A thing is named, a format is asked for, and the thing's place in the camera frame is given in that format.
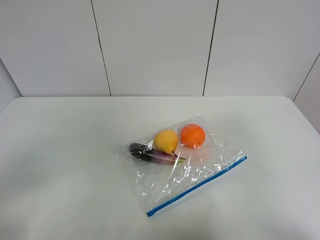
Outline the clear zip bag blue seal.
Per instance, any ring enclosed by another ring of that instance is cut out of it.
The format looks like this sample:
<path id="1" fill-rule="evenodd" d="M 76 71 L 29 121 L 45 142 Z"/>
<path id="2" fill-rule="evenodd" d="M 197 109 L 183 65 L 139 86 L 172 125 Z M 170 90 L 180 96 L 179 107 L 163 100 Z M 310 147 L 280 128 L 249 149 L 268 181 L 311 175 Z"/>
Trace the clear zip bag blue seal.
<path id="1" fill-rule="evenodd" d="M 225 174 L 247 159 L 236 145 L 218 137 L 205 118 L 198 114 L 169 127 L 180 134 L 187 124 L 197 124 L 205 131 L 205 141 L 200 148 L 184 147 L 181 140 L 174 154 L 187 159 L 179 164 L 157 164 L 132 157 L 129 146 L 139 143 L 154 147 L 155 134 L 129 142 L 122 150 L 127 174 L 140 205 L 148 217 L 169 206 L 202 185 Z"/>

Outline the orange fruit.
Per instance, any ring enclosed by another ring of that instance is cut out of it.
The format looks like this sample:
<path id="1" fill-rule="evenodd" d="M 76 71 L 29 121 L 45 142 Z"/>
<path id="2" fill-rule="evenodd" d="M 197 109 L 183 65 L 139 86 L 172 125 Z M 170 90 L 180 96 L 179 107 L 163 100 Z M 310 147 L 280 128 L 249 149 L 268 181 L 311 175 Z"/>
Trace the orange fruit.
<path id="1" fill-rule="evenodd" d="M 204 129 L 194 123 L 185 125 L 179 133 L 181 144 L 189 149 L 200 148 L 206 139 Z"/>

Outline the purple eggplant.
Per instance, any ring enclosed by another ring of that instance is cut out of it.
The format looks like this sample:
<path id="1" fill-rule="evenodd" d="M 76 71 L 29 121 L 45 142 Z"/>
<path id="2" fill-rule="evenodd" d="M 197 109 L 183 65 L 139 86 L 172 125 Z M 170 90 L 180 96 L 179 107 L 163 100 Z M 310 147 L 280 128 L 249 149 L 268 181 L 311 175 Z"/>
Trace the purple eggplant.
<path id="1" fill-rule="evenodd" d="M 175 165 L 187 161 L 186 158 L 168 154 L 141 143 L 131 143 L 128 147 L 128 151 L 132 157 L 149 163 Z"/>

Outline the yellow pear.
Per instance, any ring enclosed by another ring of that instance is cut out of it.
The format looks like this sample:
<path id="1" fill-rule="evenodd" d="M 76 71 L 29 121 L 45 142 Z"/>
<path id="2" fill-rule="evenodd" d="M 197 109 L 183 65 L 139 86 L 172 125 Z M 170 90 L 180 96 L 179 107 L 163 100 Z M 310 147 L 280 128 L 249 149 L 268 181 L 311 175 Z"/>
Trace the yellow pear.
<path id="1" fill-rule="evenodd" d="M 178 135 L 172 129 L 159 132 L 153 140 L 154 148 L 166 154 L 175 154 L 178 146 Z"/>

